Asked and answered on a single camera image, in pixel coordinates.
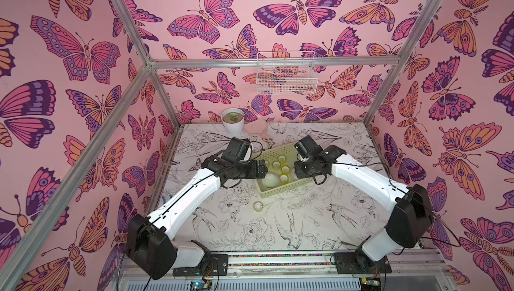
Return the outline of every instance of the metal vent grille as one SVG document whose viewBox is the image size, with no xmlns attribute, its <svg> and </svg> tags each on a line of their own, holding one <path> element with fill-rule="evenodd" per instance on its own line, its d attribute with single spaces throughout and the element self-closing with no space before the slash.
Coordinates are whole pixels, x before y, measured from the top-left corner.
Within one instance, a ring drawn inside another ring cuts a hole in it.
<svg viewBox="0 0 514 291">
<path fill-rule="evenodd" d="M 146 291 L 186 291 L 195 280 L 151 281 Z M 126 291 L 142 291 L 146 280 L 129 281 Z M 220 280 L 216 290 L 230 291 L 360 291 L 358 278 L 229 279 Z"/>
</svg>

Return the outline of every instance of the butterfly wing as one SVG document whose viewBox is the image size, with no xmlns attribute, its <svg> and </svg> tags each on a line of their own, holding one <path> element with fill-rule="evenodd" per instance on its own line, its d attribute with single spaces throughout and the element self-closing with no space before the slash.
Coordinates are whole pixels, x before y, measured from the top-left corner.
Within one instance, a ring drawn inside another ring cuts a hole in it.
<svg viewBox="0 0 514 291">
<path fill-rule="evenodd" d="M 350 90 L 357 84 L 357 75 L 359 74 L 360 70 L 362 70 L 362 65 L 353 65 L 350 68 L 346 69 L 338 75 L 334 81 L 332 82 L 332 85 L 335 88 L 341 89 L 341 90 Z"/>
<path fill-rule="evenodd" d="M 118 46 L 110 42 L 99 42 L 91 48 L 93 76 L 98 82 L 109 84 L 109 68 L 116 67 L 116 60 L 120 55 Z"/>
<path fill-rule="evenodd" d="M 141 151 L 143 149 L 143 136 L 141 135 L 141 126 L 139 125 L 136 118 L 132 115 L 128 115 L 128 124 L 132 127 L 132 139 L 137 141 L 137 149 Z"/>
<path fill-rule="evenodd" d="M 123 172 L 121 179 L 128 184 L 128 187 L 136 188 L 137 197 L 141 197 L 145 192 L 146 180 L 143 168 L 139 166 L 129 167 Z"/>
<path fill-rule="evenodd" d="M 87 253 L 96 252 L 107 240 L 107 213 L 109 212 L 109 198 L 104 198 L 96 207 L 87 222 L 84 233 L 79 241 L 79 248 Z"/>
<path fill-rule="evenodd" d="M 409 35 L 412 27 L 414 26 L 416 19 L 417 19 L 417 16 L 409 17 L 409 18 L 403 20 L 402 22 L 400 22 L 400 24 L 398 24 L 398 26 L 394 30 L 393 36 L 391 37 L 391 39 L 393 41 L 398 41 L 400 39 L 403 39 L 404 37 L 407 37 Z"/>
<path fill-rule="evenodd" d="M 52 290 L 63 291 L 69 276 L 68 257 L 48 262 L 25 273 L 15 291 Z"/>
<path fill-rule="evenodd" d="M 100 182 L 104 186 L 114 186 L 114 182 L 118 177 L 118 166 L 123 159 L 123 153 L 125 152 L 125 140 L 122 138 L 111 146 L 111 149 L 105 153 L 103 159 L 102 175 Z"/>
<path fill-rule="evenodd" d="M 334 54 L 336 56 L 356 56 L 356 47 L 360 41 L 361 39 L 356 36 L 356 31 L 351 27 L 347 27 L 339 34 L 334 43 Z"/>
</svg>

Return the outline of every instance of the black cable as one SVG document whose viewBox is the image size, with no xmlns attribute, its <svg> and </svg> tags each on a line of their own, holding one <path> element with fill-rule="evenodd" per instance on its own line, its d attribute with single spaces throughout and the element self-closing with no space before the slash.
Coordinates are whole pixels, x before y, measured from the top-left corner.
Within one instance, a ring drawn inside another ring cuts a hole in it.
<svg viewBox="0 0 514 291">
<path fill-rule="evenodd" d="M 396 254 L 395 252 L 391 251 L 392 254 L 394 254 L 395 256 L 399 256 L 399 255 L 402 255 L 403 251 L 405 251 L 405 248 L 403 248 L 400 253 Z"/>
</svg>

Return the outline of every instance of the bird drawing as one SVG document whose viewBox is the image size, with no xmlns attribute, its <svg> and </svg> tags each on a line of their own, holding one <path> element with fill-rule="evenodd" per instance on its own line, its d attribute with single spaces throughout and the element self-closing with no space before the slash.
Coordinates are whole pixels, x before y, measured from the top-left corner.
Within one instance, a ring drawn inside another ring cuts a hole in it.
<svg viewBox="0 0 514 291">
<path fill-rule="evenodd" d="M 341 217 L 350 222 L 350 224 L 353 227 L 357 228 L 355 226 L 358 225 L 357 222 L 351 219 L 350 217 L 347 217 L 343 213 L 343 211 L 346 210 L 355 214 L 355 212 L 353 212 L 352 210 L 349 210 L 348 208 L 337 204 L 330 204 L 330 206 L 328 206 L 326 209 L 332 212 L 332 219 L 334 220 L 334 222 L 336 222 L 336 225 L 341 229 L 341 231 L 344 232 L 344 234 L 346 234 L 346 232 L 344 231 L 343 225 L 341 224 Z"/>
<path fill-rule="evenodd" d="M 289 216 L 289 213 L 287 213 L 287 218 L 289 218 L 289 230 L 286 230 L 283 228 L 280 223 L 277 221 L 276 214 L 273 215 L 275 217 L 275 223 L 277 224 L 277 230 L 279 231 L 280 236 L 284 240 L 288 240 L 289 243 L 287 244 L 288 250 L 298 250 L 300 247 L 300 244 L 302 243 L 302 237 L 303 237 L 303 221 L 302 221 L 302 229 L 300 231 L 300 234 L 296 232 L 296 228 L 294 226 L 294 215 L 291 213 L 291 216 Z"/>
<path fill-rule="evenodd" d="M 212 228 L 214 228 L 214 224 L 211 223 L 211 221 L 206 216 L 207 213 L 214 215 L 211 211 L 206 210 L 202 207 L 197 207 L 196 210 L 193 212 L 193 215 L 195 215 L 195 217 L 193 218 L 193 229 L 198 238 L 200 238 L 200 234 L 198 234 L 198 227 L 200 226 L 201 221 L 203 221 L 207 225 L 209 231 L 212 232 L 211 226 Z"/>
</svg>

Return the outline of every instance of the metal rail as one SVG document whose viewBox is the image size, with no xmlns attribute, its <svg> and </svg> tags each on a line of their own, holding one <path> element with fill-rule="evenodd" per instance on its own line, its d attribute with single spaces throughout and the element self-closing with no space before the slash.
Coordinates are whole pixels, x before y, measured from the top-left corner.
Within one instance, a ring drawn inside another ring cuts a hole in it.
<svg viewBox="0 0 514 291">
<path fill-rule="evenodd" d="M 389 70 L 388 75 L 382 82 L 381 87 L 378 89 L 378 92 L 375 96 L 375 99 L 371 103 L 368 112 L 366 113 L 366 117 L 364 118 L 364 124 L 369 125 L 371 120 L 378 111 L 378 108 L 382 104 L 383 100 L 388 95 L 391 87 L 394 82 L 402 72 L 403 66 L 407 63 L 409 56 L 411 55 L 414 47 L 418 43 L 419 39 L 427 29 L 428 24 L 432 20 L 435 12 L 441 5 L 443 0 L 427 0 L 425 3 L 425 7 L 421 11 L 419 17 L 416 19 L 416 22 L 407 37 L 407 40 L 404 42 L 402 50 L 399 53 L 400 60 L 397 65 L 395 65 L 392 69 Z"/>
</svg>

